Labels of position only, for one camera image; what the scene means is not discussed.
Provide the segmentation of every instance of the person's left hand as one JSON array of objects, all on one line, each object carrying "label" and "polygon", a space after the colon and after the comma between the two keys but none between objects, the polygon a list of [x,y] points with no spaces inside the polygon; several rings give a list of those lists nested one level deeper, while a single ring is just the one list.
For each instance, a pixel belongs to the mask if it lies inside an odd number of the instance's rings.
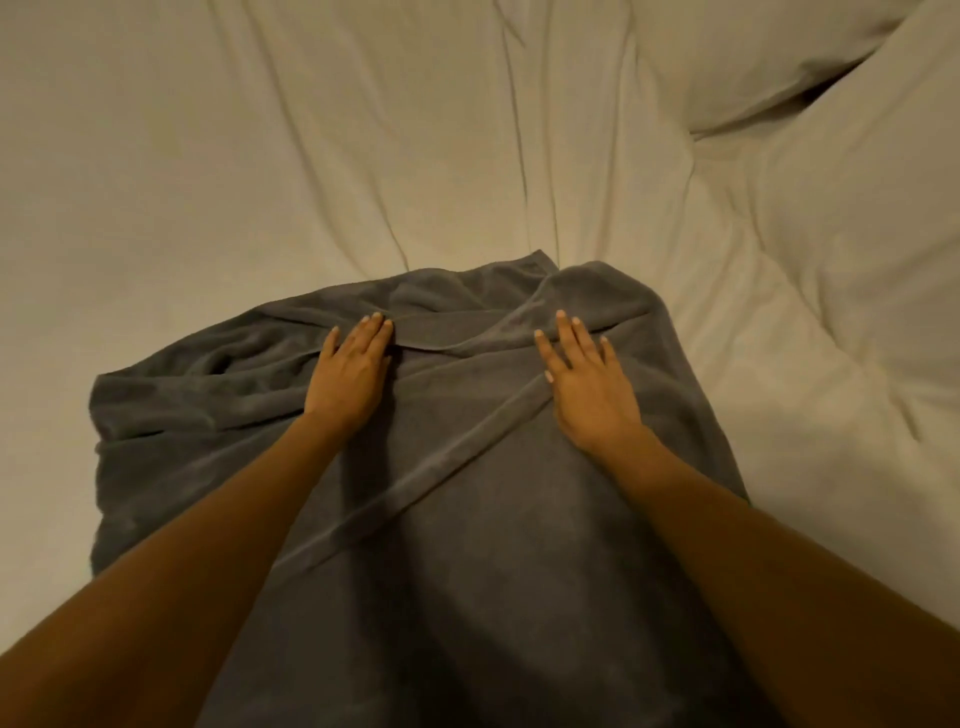
[{"label": "person's left hand", "polygon": [[391,360],[383,352],[393,334],[394,323],[377,312],[364,317],[338,349],[340,330],[334,328],[310,378],[304,419],[342,443],[352,437],[380,404]]}]

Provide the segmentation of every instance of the person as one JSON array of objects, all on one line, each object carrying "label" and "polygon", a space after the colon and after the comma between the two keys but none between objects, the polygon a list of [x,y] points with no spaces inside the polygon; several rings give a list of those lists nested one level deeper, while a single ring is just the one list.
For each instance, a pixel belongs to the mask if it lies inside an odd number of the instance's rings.
[{"label": "person", "polygon": [[[560,429],[640,509],[797,726],[960,724],[960,635],[674,456],[606,338],[537,331]],[[191,725],[324,469],[378,405],[393,324],[333,329],[303,413],[0,657],[0,726]]]}]

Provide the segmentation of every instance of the white bed sheet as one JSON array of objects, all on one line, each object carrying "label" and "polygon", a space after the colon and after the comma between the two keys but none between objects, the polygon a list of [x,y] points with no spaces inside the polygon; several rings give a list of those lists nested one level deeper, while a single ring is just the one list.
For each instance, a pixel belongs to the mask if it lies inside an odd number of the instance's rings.
[{"label": "white bed sheet", "polygon": [[0,10],[0,646],[87,579],[95,374],[543,249],[657,289],[755,502],[960,623],[951,475],[694,171],[614,0]]}]

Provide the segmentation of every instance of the gray blanket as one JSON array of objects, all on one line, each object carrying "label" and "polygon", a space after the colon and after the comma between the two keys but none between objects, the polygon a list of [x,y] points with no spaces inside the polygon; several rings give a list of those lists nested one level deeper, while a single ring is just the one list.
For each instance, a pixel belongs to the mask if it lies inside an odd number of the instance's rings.
[{"label": "gray blanket", "polygon": [[536,253],[327,288],[97,379],[100,571],[276,440],[330,328],[396,321],[383,405],[303,508],[201,725],[780,724],[557,429],[533,331],[556,339],[561,307],[607,333],[662,441],[744,497],[662,302],[601,263]]}]

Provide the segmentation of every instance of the white pillow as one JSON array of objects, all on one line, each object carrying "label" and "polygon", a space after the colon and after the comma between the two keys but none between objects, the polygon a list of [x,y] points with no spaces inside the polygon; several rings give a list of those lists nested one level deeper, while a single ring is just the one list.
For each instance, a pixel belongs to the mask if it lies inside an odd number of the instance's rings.
[{"label": "white pillow", "polygon": [[631,0],[639,52],[692,132],[769,109],[870,55],[921,0]]},{"label": "white pillow", "polygon": [[927,0],[746,167],[767,252],[960,463],[960,4]]}]

